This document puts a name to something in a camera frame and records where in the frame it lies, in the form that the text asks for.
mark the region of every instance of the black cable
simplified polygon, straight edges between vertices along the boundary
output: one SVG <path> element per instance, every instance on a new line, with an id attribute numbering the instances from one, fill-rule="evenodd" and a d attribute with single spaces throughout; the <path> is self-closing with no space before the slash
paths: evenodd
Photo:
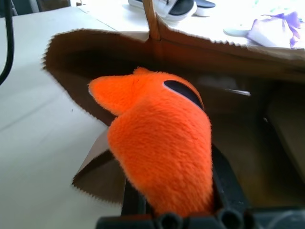
<path id="1" fill-rule="evenodd" d="M 6 80 L 6 78 L 10 74 L 14 60 L 14 30 L 13 30 L 13 21 L 12 21 L 11 0 L 4 0 L 4 14 L 5 14 L 6 38 L 7 38 L 7 55 L 6 55 L 5 66 L 0 75 L 0 85 Z"/>

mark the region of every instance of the white table surface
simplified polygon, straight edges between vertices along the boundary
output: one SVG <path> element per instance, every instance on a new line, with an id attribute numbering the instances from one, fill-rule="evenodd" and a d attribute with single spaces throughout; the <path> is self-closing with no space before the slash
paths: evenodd
<path id="1" fill-rule="evenodd" d="M 92 199 L 71 180 L 103 123 L 41 69 L 50 38 L 77 28 L 111 30 L 79 8 L 14 17 L 15 58 L 0 86 L 0 228 L 93 229 L 121 207 Z M 6 56 L 0 19 L 0 69 Z"/>

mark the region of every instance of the slipper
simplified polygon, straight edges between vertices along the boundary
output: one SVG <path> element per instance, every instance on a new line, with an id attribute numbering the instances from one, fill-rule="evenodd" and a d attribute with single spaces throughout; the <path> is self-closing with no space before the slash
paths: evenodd
<path id="1" fill-rule="evenodd" d="M 213 14 L 216 4 L 206 0 L 195 0 L 197 10 L 195 15 L 199 17 L 209 17 Z"/>
<path id="2" fill-rule="evenodd" d="M 224 28 L 224 33 L 232 37 L 245 37 L 251 30 L 253 23 L 242 23 Z"/>
<path id="3" fill-rule="evenodd" d="M 128 0 L 128 3 L 144 9 L 142 0 Z M 181 21 L 192 16 L 197 10 L 194 0 L 158 0 L 154 1 L 154 7 L 160 17 L 169 21 Z"/>

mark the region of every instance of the black eye patch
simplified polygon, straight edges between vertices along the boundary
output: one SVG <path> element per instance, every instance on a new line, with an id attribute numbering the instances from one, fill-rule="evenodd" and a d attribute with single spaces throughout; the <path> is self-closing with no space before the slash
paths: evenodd
<path id="1" fill-rule="evenodd" d="M 188 98 L 197 106 L 199 106 L 202 110 L 204 110 L 197 94 L 185 84 L 175 80 L 167 80 L 164 81 L 164 85 L 172 89 L 173 91 L 183 95 L 184 97 Z"/>

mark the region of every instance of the orange fuzzy fabric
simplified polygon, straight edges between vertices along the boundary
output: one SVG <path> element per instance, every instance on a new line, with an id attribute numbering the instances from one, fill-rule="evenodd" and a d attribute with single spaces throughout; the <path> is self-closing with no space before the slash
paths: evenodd
<path id="1" fill-rule="evenodd" d="M 98 104 L 118 115 L 110 150 L 156 213 L 213 210 L 211 125 L 205 112 L 163 82 L 186 80 L 143 68 L 89 84 Z"/>

